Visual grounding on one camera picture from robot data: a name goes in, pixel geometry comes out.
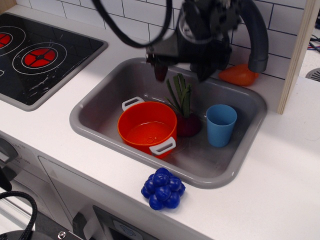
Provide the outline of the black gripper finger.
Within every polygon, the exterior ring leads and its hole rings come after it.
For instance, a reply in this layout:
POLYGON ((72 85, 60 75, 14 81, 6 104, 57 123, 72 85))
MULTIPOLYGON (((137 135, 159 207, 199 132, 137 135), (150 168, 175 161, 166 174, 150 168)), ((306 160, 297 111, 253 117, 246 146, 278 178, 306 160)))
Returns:
POLYGON ((149 59, 149 63, 154 68, 154 74, 155 74, 156 80, 159 82, 164 82, 168 72, 168 66, 165 64, 159 63, 152 58, 149 59))
POLYGON ((208 79, 219 67, 219 63, 216 61, 207 61, 198 63, 196 65, 196 74, 200 82, 208 79))

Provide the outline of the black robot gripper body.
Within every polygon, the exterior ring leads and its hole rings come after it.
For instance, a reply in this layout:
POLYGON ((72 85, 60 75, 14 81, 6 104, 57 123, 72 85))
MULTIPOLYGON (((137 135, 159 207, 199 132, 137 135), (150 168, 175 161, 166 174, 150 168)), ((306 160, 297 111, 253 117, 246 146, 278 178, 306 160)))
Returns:
POLYGON ((146 49, 153 66, 189 63, 196 71, 223 70, 230 59, 229 31, 241 21, 241 0, 186 0, 174 33, 146 49))

